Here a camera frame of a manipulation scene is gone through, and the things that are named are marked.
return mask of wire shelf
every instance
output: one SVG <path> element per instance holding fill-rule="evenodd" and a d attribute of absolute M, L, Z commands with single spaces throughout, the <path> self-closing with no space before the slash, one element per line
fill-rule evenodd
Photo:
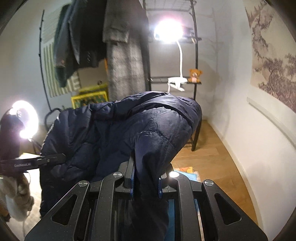
<path fill-rule="evenodd" d="M 190 0 L 146 0 L 146 11 L 191 11 Z"/>

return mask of silver screw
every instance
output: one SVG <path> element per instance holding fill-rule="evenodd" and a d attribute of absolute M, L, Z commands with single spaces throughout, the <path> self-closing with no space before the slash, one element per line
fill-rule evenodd
<path fill-rule="evenodd" d="M 82 181 L 80 181 L 79 183 L 78 183 L 78 185 L 80 186 L 80 187 L 85 187 L 86 185 L 87 185 L 87 181 L 85 181 L 85 180 L 82 180 Z"/>
<path fill-rule="evenodd" d="M 115 172 L 113 173 L 114 177 L 122 177 L 122 173 L 121 172 Z"/>
<path fill-rule="evenodd" d="M 208 187 L 211 187 L 214 185 L 214 182 L 212 180 L 205 180 L 205 185 L 208 186 Z"/>

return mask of plush toy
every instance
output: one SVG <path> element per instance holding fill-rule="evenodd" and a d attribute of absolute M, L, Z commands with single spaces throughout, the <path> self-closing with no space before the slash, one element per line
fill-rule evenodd
<path fill-rule="evenodd" d="M 188 82 L 191 83 L 200 83 L 200 75 L 202 74 L 201 70 L 198 69 L 190 69 L 190 78 Z"/>

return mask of white wall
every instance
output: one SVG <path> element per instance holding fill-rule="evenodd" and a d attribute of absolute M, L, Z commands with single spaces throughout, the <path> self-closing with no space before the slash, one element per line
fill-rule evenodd
<path fill-rule="evenodd" d="M 216 54 L 215 54 L 215 24 L 212 6 L 204 0 L 198 0 L 195 7 L 199 41 L 199 69 L 204 72 L 201 75 L 202 85 L 197 86 L 196 101 L 201 105 L 203 117 L 207 118 L 215 92 L 217 82 Z M 155 11 L 148 12 L 149 24 L 156 24 L 165 16 L 173 17 L 186 27 L 193 28 L 193 20 L 189 13 Z M 183 76 L 189 76 L 189 69 L 195 69 L 195 45 L 181 44 L 183 52 Z M 177 44 L 150 43 L 151 76 L 179 76 L 179 48 Z M 194 85 L 185 85 L 185 92 L 171 88 L 171 94 L 193 98 Z M 167 91 L 167 84 L 152 84 L 152 90 Z"/>
<path fill-rule="evenodd" d="M 68 0 L 29 0 L 12 17 L 0 35 L 0 115 L 17 100 L 26 100 L 43 122 L 49 109 L 39 65 L 39 26 L 43 9 L 54 11 Z M 71 107 L 71 94 L 49 99 L 51 107 Z"/>
<path fill-rule="evenodd" d="M 296 205 L 296 150 L 246 101 L 252 46 L 242 0 L 213 0 L 212 4 L 219 81 L 209 121 L 237 163 L 259 224 L 273 240 Z"/>

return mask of bright light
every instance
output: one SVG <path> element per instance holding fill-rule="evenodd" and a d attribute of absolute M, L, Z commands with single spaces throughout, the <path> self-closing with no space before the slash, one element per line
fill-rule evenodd
<path fill-rule="evenodd" d="M 174 178 L 174 177 L 178 177 L 180 174 L 178 172 L 172 171 L 169 173 L 169 176 Z"/>
<path fill-rule="evenodd" d="M 182 25 L 173 19 L 165 19 L 156 26 L 154 30 L 154 38 L 170 43 L 182 38 Z"/>
<path fill-rule="evenodd" d="M 20 137 L 24 139 L 32 138 L 38 131 L 38 116 L 34 107 L 26 101 L 19 100 L 12 105 L 9 111 L 11 115 L 19 115 L 19 119 L 25 126 L 24 130 L 20 131 Z"/>

